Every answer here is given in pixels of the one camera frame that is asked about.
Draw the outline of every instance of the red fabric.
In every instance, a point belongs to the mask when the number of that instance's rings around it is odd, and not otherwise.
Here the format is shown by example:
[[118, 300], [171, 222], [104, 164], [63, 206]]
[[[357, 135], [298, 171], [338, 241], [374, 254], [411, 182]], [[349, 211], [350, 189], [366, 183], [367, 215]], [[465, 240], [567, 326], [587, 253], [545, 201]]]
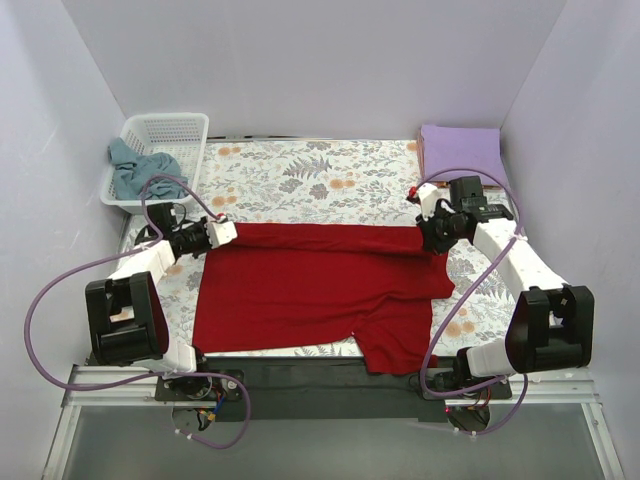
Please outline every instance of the red fabric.
[[371, 372], [420, 368], [447, 257], [413, 227], [236, 224], [207, 254], [193, 344], [204, 352], [329, 343], [354, 335]]

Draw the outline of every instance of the wall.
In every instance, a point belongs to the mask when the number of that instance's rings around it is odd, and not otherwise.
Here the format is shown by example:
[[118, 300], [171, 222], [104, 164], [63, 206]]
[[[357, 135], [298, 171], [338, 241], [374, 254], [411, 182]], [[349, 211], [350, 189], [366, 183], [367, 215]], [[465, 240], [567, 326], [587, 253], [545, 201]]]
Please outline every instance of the wall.
[[569, 0], [503, 127], [527, 233], [596, 297], [592, 371], [627, 478], [640, 478], [640, 3]]
[[[55, 275], [117, 248], [122, 215], [96, 192], [124, 116], [59, 0], [0, 0], [0, 477], [42, 475], [63, 392], [29, 363], [26, 310]], [[96, 269], [37, 311], [42, 361], [66, 379], [89, 353], [83, 292]]]
[[125, 115], [211, 135], [502, 124], [565, 0], [64, 0]]

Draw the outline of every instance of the plastic basket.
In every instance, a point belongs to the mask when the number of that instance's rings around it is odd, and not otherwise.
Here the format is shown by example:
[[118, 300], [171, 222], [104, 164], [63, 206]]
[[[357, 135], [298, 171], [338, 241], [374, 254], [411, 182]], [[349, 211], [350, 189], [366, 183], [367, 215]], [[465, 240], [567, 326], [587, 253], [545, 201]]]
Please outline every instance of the plastic basket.
[[[198, 177], [208, 129], [209, 117], [202, 113], [136, 115], [125, 122], [120, 138], [142, 155], [165, 152], [173, 156], [180, 164], [182, 175], [187, 177], [189, 187], [198, 193]], [[116, 205], [131, 214], [141, 214], [140, 200], [118, 200], [115, 197], [114, 170], [113, 165], [110, 165], [102, 185], [100, 200], [106, 205]], [[194, 202], [194, 198], [187, 195], [175, 200], [149, 200], [146, 203], [151, 205], [162, 202], [179, 203], [189, 207]]]

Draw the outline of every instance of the blue towel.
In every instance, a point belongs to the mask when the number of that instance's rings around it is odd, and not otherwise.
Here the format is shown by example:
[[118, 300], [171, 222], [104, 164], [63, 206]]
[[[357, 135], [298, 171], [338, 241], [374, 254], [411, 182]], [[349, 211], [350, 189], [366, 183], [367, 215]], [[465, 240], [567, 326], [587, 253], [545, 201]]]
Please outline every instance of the blue towel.
[[[116, 138], [109, 145], [109, 157], [116, 168], [113, 172], [113, 188], [118, 200], [138, 200], [144, 184], [156, 173], [166, 173], [187, 183], [187, 178], [180, 174], [180, 165], [168, 153], [138, 155], [121, 138]], [[175, 200], [184, 196], [182, 187], [163, 178], [149, 185], [146, 199]]]

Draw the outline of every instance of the purple folded fabric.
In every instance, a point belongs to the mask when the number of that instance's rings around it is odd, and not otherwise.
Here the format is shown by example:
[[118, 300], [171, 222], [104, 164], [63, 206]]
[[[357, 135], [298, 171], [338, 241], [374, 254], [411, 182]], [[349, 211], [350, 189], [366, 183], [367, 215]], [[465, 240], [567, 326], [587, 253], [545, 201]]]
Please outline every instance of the purple folded fabric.
[[[423, 125], [420, 130], [423, 150], [423, 173], [429, 176], [446, 168], [474, 167], [484, 170], [498, 180], [507, 182], [500, 158], [500, 130], [497, 128], [448, 128]], [[472, 175], [451, 172], [438, 175], [434, 181], [447, 182], [460, 176]], [[484, 175], [483, 185], [497, 185]]]

